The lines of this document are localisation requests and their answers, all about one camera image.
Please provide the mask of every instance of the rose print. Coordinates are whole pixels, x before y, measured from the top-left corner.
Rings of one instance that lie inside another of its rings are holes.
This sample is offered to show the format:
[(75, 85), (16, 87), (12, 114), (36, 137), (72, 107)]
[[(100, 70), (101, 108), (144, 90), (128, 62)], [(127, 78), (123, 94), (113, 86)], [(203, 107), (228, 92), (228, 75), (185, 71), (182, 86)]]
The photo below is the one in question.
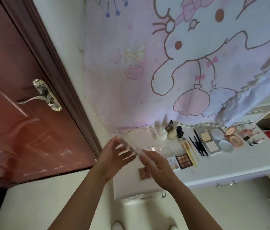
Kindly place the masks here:
[(126, 79), (138, 80), (144, 74), (144, 69), (139, 65), (129, 67), (126, 71)]

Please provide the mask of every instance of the drawer handle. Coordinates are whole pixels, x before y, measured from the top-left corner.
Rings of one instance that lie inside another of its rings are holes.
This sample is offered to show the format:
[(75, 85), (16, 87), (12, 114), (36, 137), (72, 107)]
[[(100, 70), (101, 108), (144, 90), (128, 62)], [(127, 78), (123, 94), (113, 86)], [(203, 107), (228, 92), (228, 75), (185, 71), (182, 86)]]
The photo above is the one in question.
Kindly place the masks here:
[(228, 186), (228, 185), (235, 185), (236, 182), (233, 180), (232, 183), (229, 183), (229, 184), (225, 184), (225, 185), (220, 185), (219, 183), (217, 183), (216, 187), (224, 187), (224, 186)]

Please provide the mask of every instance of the shoe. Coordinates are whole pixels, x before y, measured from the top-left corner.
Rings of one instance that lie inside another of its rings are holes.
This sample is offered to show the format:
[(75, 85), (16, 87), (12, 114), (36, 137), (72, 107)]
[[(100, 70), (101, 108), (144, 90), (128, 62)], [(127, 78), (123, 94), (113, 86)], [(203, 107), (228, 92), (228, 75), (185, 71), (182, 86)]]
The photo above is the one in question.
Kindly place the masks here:
[(124, 230), (124, 228), (118, 221), (115, 221), (112, 225), (112, 230)]
[(173, 225), (173, 226), (170, 228), (170, 230), (179, 230), (179, 228), (178, 228), (177, 226)]

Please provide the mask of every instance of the pink bow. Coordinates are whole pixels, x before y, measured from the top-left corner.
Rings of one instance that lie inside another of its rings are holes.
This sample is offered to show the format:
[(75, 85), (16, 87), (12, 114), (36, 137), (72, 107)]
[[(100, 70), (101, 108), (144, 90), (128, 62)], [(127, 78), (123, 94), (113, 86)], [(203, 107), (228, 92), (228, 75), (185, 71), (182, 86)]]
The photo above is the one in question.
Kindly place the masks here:
[(218, 58), (215, 56), (211, 62), (206, 62), (207, 68), (209, 68), (213, 63), (218, 62)]
[(205, 74), (202, 74), (201, 76), (196, 75), (196, 79), (194, 79), (194, 81), (199, 80), (199, 79), (204, 80), (205, 79)]
[(208, 7), (212, 2), (213, 0), (183, 0), (181, 4), (183, 11), (175, 20), (175, 25), (178, 25), (183, 19), (185, 22), (189, 22), (199, 7)]

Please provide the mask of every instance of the eyeshadow palette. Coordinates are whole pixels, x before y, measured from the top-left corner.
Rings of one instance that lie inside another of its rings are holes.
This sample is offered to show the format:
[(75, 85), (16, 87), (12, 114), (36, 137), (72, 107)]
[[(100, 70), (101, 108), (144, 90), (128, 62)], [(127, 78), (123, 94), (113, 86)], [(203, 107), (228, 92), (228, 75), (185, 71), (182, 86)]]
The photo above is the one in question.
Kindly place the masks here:
[(181, 169), (185, 169), (193, 165), (187, 153), (180, 156), (176, 156), (176, 159), (178, 160), (178, 164), (180, 165)]
[(138, 169), (140, 180), (144, 180), (151, 177), (150, 172), (146, 167)]
[(167, 161), (169, 162), (169, 165), (171, 166), (172, 170), (176, 170), (180, 168), (176, 157), (167, 158)]

